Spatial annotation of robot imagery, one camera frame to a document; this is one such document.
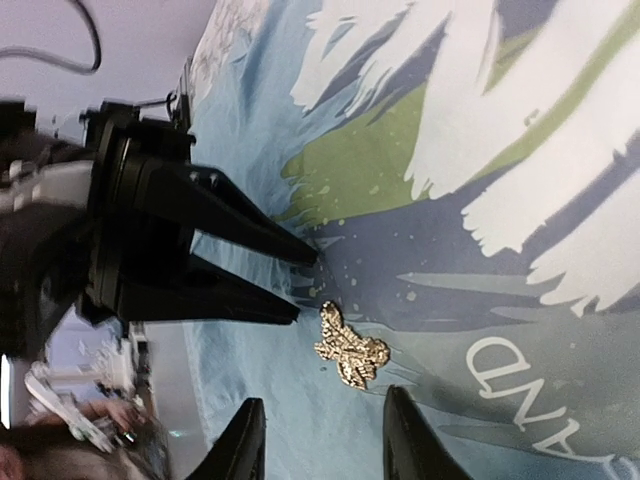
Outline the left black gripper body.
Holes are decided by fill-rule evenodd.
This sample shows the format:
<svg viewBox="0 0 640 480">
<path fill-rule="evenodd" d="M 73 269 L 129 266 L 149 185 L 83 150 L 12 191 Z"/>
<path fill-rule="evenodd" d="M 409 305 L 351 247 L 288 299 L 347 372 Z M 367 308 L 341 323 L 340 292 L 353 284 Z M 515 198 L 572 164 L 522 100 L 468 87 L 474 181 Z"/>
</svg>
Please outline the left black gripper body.
<svg viewBox="0 0 640 480">
<path fill-rule="evenodd" d="M 196 138 L 179 121 L 142 118 L 140 111 L 139 105 L 105 100 L 80 115 L 85 146 L 96 157 L 88 197 L 91 263 L 76 310 L 94 325 L 109 317 L 141 320 L 125 308 L 132 284 L 162 277 L 155 264 L 162 250 L 188 255 L 192 231 L 138 208 L 136 197 L 145 194 L 146 166 L 190 164 Z"/>
</svg>

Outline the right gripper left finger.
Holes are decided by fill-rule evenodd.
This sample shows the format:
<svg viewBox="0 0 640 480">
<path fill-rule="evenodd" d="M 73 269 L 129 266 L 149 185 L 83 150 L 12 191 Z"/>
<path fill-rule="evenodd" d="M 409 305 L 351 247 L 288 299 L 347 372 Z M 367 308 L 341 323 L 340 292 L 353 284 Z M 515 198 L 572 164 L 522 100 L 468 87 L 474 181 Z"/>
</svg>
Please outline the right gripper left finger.
<svg viewBox="0 0 640 480">
<path fill-rule="evenodd" d="M 263 400 L 247 398 L 187 480 L 263 480 L 265 452 Z"/>
</svg>

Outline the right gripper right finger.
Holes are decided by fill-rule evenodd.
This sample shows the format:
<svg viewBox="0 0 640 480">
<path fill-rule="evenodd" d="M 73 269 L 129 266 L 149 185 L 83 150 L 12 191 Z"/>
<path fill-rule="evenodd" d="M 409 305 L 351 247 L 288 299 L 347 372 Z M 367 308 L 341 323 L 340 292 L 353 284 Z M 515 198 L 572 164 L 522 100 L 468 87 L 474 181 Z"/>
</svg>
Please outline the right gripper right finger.
<svg viewBox="0 0 640 480">
<path fill-rule="evenodd" d="M 387 389 L 383 419 L 383 469 L 389 480 L 469 480 L 448 454 L 406 389 Z"/>
</svg>

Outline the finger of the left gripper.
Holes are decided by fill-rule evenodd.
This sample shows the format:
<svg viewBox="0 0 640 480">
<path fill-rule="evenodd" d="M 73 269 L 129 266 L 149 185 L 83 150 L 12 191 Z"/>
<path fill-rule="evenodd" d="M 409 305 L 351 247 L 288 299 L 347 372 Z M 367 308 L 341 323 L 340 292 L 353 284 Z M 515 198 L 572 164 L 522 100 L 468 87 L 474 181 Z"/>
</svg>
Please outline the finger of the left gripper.
<svg viewBox="0 0 640 480">
<path fill-rule="evenodd" d="M 177 264 L 120 276 L 117 317 L 124 321 L 290 325 L 299 313 L 291 302 L 194 254 Z"/>
<path fill-rule="evenodd" d="M 144 211 L 291 264 L 312 266 L 318 258 L 217 168 L 146 161 Z"/>
</svg>

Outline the light blue printed t-shirt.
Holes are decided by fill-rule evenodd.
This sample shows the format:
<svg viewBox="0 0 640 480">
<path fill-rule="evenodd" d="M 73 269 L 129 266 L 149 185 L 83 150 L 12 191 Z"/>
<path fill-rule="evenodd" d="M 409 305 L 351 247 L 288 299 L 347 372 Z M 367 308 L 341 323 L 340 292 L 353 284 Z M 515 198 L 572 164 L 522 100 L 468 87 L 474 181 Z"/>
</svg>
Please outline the light blue printed t-shirt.
<svg viewBox="0 0 640 480">
<path fill-rule="evenodd" d="M 302 306 L 186 328 L 208 439 L 260 397 L 269 478 L 379 479 L 401 385 L 476 479 L 638 477 L 637 2 L 220 1 L 191 76 L 194 160 L 320 253 L 197 236 Z M 366 391 L 326 301 L 390 348 Z"/>
</svg>

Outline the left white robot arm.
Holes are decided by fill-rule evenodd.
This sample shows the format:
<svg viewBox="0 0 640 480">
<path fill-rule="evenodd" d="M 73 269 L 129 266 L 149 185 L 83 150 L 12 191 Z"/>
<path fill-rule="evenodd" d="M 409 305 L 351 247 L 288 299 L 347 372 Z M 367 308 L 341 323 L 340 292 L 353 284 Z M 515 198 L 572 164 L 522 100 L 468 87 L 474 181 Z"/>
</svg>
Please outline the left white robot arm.
<svg viewBox="0 0 640 480">
<path fill-rule="evenodd" d="M 193 135 L 137 107 L 83 114 L 83 144 L 1 104 L 1 351 L 32 360 L 70 308 L 98 324 L 207 319 L 288 325 L 287 300 L 192 252 L 204 233 L 294 265 L 317 251 L 268 218 Z"/>
</svg>

